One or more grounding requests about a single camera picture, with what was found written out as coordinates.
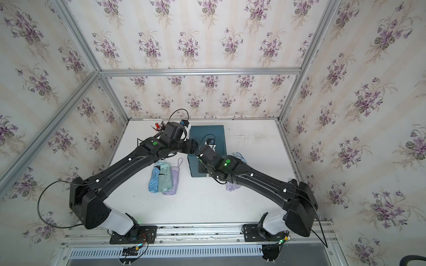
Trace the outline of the purple folded umbrella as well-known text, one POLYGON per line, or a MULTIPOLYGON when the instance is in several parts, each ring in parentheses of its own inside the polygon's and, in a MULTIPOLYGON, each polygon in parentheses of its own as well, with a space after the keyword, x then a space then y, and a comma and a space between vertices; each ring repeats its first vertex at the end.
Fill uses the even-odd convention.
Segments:
POLYGON ((227 182, 225 186, 226 186, 226 191, 228 192, 233 192, 235 190, 238 190, 241 187, 241 185, 230 183, 230 182, 227 182))
POLYGON ((183 163, 183 158, 179 158, 176 166, 169 166, 167 170, 167 174, 169 177, 170 188, 166 191, 163 191, 163 195, 173 196, 177 193, 178 184, 179 184, 179 174, 180 174, 180 166, 183 163))

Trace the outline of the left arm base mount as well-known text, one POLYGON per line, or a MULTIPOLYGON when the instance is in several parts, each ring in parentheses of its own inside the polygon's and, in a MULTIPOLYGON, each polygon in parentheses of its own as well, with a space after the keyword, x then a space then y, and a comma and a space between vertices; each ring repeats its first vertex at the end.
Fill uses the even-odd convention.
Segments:
POLYGON ((149 244, 153 244, 156 239, 156 233, 158 226, 134 226, 124 236, 113 232, 109 244, 140 244, 143 241, 147 241, 149 244))

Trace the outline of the green umbrella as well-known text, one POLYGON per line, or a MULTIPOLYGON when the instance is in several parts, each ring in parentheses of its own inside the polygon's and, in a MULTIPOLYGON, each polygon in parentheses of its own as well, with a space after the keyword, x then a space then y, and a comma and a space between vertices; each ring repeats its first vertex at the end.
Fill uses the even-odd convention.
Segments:
POLYGON ((159 192, 168 192, 173 187, 172 169, 167 162, 160 161, 158 163, 159 170, 159 192))

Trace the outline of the aluminium rail beam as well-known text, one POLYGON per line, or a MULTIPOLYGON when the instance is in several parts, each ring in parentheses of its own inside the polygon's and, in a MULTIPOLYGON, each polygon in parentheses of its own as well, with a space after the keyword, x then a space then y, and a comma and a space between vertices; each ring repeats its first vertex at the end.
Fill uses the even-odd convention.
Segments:
MULTIPOLYGON (((153 236, 151 246, 205 246, 205 245, 242 245, 275 244, 282 237, 272 237, 265 241, 251 234, 256 229, 245 229, 245 222, 233 223, 176 223, 157 224, 157 230, 149 233, 153 236)), ((108 247, 115 233, 104 228, 84 229, 75 227, 67 229, 60 240, 60 247, 108 247)), ((315 222, 308 237, 301 237, 293 231, 288 232, 286 243, 327 243, 331 246, 338 242, 337 235, 329 222, 315 222)))

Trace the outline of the left purple folded umbrella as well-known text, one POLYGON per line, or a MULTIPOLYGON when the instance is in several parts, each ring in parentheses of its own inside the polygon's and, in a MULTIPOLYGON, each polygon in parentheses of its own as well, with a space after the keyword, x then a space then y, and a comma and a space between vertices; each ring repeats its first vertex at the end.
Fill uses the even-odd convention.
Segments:
POLYGON ((163 195, 173 196, 177 193, 178 184, 179 184, 179 174, 180 174, 180 166, 183 163, 183 158, 179 158, 176 166, 169 166, 167 170, 167 174, 169 177, 170 188, 166 191, 163 191, 163 195))

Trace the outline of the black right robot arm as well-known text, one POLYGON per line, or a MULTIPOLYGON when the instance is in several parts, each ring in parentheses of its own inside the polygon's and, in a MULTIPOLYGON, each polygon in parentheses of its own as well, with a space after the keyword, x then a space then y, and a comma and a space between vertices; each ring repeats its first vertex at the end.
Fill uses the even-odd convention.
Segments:
POLYGON ((281 207, 280 215, 268 217, 266 212, 259 221, 256 234, 262 241, 283 244, 286 238, 279 239, 278 236, 287 231, 302 237, 309 237, 313 232, 314 220, 319 221, 320 218, 318 203, 308 184, 295 179, 280 181, 255 170, 235 156, 222 157, 209 146, 203 146, 195 155, 218 183, 247 187, 281 207))

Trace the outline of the blue umbrella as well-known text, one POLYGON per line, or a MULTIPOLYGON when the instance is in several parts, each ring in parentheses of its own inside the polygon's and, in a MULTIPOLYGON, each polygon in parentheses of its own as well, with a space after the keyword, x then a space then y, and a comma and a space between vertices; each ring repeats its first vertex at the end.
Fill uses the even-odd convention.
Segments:
POLYGON ((159 192, 159 175, 161 167, 159 164, 155 164, 152 170, 152 175, 149 180, 148 190, 149 192, 155 194, 159 192))
POLYGON ((236 157, 236 158, 238 158, 242 162, 247 163, 246 158, 244 158, 241 153, 239 153, 239 152, 233 153, 233 156, 236 157))

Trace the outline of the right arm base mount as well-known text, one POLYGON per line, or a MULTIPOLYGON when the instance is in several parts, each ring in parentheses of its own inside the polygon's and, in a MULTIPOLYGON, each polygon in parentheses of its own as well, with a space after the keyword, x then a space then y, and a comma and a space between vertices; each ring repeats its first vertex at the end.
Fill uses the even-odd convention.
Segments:
POLYGON ((282 244, 290 239, 289 231, 280 231, 272 235, 263 228, 267 215, 268 212, 265 212, 257 224, 244 224, 241 227, 245 242, 275 242, 282 244))

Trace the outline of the right purple folded umbrella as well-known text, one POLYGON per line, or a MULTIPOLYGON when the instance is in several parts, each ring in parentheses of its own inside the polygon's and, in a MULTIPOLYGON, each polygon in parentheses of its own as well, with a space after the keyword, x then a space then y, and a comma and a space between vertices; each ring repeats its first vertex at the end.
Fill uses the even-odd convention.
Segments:
POLYGON ((230 183, 230 182, 227 182, 225 186, 226 186, 226 191, 228 192, 233 192, 235 190, 238 190, 241 187, 241 185, 230 183))

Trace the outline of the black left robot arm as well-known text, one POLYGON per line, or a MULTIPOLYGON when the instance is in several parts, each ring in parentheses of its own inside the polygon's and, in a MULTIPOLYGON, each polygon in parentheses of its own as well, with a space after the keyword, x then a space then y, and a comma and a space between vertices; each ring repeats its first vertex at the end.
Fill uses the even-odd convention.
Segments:
POLYGON ((104 201, 119 186, 142 169, 178 153, 194 154, 198 143, 194 139, 168 139, 158 133, 143 140, 129 155, 109 168, 87 179, 80 177, 69 183, 69 208, 85 229, 102 227, 125 235, 139 226, 129 214, 124 214, 104 201))

